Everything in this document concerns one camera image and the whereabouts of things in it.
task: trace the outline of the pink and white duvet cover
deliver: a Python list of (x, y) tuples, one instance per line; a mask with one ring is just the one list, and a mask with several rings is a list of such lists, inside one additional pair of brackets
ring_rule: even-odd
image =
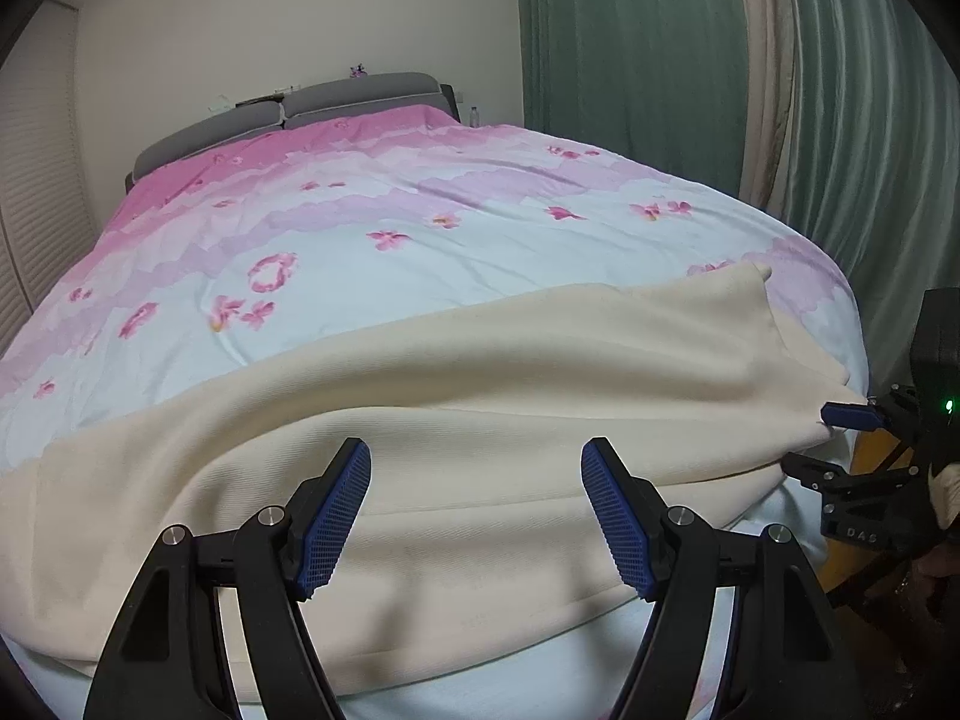
[[(708, 187), (517, 127), (462, 127), (427, 106), (215, 148), (138, 182), (8, 348), (0, 472), (54, 437), (315, 338), (568, 283), (662, 282), (741, 259), (772, 267), (771, 303), (865, 391), (856, 305), (839, 269), (789, 228)], [(568, 697), (551, 716), (575, 706)]]

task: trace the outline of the blue gripper pad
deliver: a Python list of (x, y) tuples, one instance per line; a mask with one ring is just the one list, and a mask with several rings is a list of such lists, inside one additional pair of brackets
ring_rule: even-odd
[(305, 597), (330, 581), (369, 487), (370, 449), (359, 442), (304, 537), (296, 584)]
[(584, 446), (580, 475), (623, 583), (646, 597), (656, 585), (647, 535), (593, 442)]

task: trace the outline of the gray headboard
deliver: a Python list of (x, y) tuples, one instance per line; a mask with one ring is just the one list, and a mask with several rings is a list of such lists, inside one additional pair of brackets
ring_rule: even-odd
[(455, 118), (456, 103), (426, 73), (386, 73), (330, 81), (291, 92), (283, 98), (284, 129), (314, 122), (377, 113), (404, 105), (432, 105)]
[(245, 140), (275, 129), (296, 129), (314, 122), (377, 113), (404, 105), (432, 105), (459, 122), (453, 88), (426, 73), (385, 73), (308, 86), (275, 100), (240, 104), (168, 135), (136, 158), (126, 179), (133, 183), (158, 167), (224, 143)]

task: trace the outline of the blanket fold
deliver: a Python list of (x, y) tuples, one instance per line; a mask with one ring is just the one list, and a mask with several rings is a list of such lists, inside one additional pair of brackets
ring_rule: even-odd
[[(93, 664), (157, 534), (238, 527), (348, 436), (373, 477), (330, 586), (304, 605), (339, 693), (533, 644), (628, 600), (579, 476), (606, 436), (714, 525), (782, 453), (862, 402), (750, 263), (656, 288), (576, 285), (324, 338), (49, 445), (0, 477), (0, 628)], [(256, 699), (235, 599), (224, 634)]]

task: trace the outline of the bed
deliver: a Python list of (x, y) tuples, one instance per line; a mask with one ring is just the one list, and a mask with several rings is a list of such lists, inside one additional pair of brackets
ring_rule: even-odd
[[(865, 394), (856, 303), (823, 252), (718, 191), (602, 148), (462, 127), (449, 89), (396, 74), (323, 84), (208, 119), (144, 151), (95, 250), (0, 362), (0, 473), (55, 437), (349, 330), (581, 282), (656, 284), (771, 266), (792, 314)], [(851, 436), (815, 450), (848, 463)], [(824, 557), (818, 496), (792, 481), (734, 524), (787, 524)], [(709, 714), (731, 613), (717, 596), (694, 709)], [(528, 649), (347, 697), (350, 718), (592, 720), (650, 613), (636, 600)], [(61, 718), (89, 680), (9, 641)], [(244, 717), (262, 717), (244, 704)]]

